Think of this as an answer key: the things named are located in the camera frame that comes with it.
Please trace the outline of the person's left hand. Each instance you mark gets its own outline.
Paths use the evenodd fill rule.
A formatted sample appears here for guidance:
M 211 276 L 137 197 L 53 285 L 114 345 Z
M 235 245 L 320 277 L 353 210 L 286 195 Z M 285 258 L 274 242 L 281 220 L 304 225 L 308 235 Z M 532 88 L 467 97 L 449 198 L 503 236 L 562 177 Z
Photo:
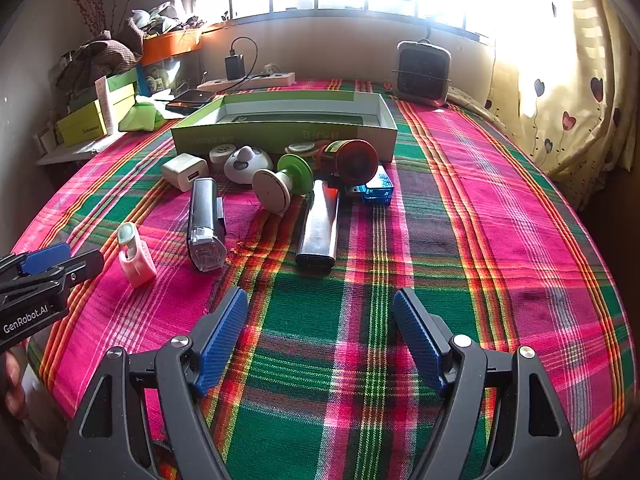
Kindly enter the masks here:
M 18 420 L 23 420 L 28 415 L 26 394 L 22 385 L 23 369 L 20 361 L 11 351 L 3 353 L 6 358 L 4 364 L 4 376 L 6 376 L 6 393 L 4 404 L 9 413 Z

